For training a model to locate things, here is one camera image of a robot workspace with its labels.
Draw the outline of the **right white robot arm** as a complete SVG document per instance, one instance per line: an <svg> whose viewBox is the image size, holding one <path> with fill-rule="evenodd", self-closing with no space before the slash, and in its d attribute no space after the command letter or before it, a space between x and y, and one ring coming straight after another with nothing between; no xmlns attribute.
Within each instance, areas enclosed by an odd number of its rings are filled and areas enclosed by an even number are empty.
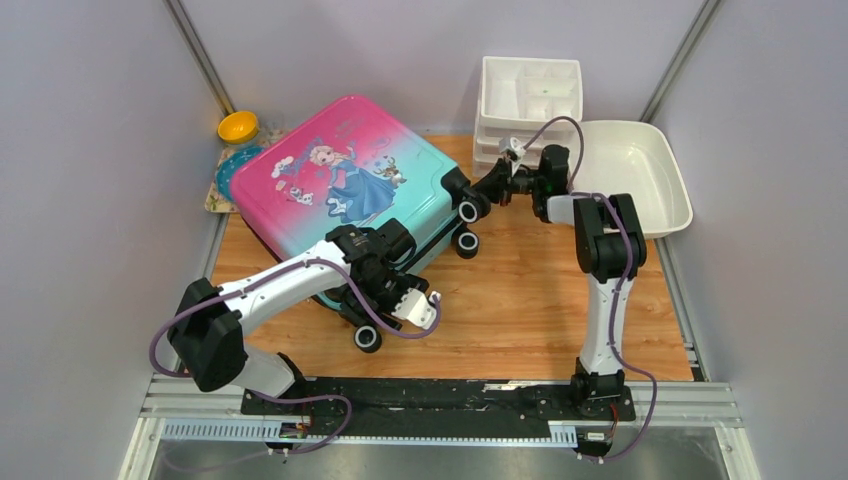
<svg viewBox="0 0 848 480"><path fill-rule="evenodd" d="M576 172L565 146L544 147L535 167L520 164L517 149L509 147L472 189L502 206L527 195L541 221L572 226L576 259L588 281L588 307L566 404L583 419L632 420L625 377L636 368L624 360L619 344L629 295L646 261L646 240L631 195L579 192L572 185Z"/></svg>

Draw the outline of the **pink and teal kids suitcase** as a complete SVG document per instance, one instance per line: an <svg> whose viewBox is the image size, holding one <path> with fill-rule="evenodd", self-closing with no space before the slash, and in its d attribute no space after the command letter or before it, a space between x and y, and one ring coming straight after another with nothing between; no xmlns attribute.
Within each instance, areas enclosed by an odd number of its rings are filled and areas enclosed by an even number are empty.
<svg viewBox="0 0 848 480"><path fill-rule="evenodd" d="M303 253L336 227L377 229L395 219L413 239L395 261L421 271L446 248L475 256L469 225L489 213L457 163L372 100L346 96L325 107L234 175L235 205L278 264ZM382 328L346 315L342 289L315 296L355 327L354 341L377 350Z"/></svg>

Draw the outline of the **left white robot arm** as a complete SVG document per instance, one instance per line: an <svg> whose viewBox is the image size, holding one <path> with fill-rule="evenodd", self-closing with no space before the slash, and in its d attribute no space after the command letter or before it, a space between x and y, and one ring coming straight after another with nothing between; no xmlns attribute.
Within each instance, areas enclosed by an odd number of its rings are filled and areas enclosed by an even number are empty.
<svg viewBox="0 0 848 480"><path fill-rule="evenodd" d="M418 327L415 338L434 332L441 319L441 295L424 279L395 266L411 250L409 231L392 219L381 227L342 225L303 253L263 272L214 286L206 278L190 284L166 337L185 370L202 392L235 385L267 395L283 415L304 405L305 387L285 356L250 348L247 335L289 307L334 289L342 289L342 310L363 313L366 327L405 334L387 320Z"/></svg>

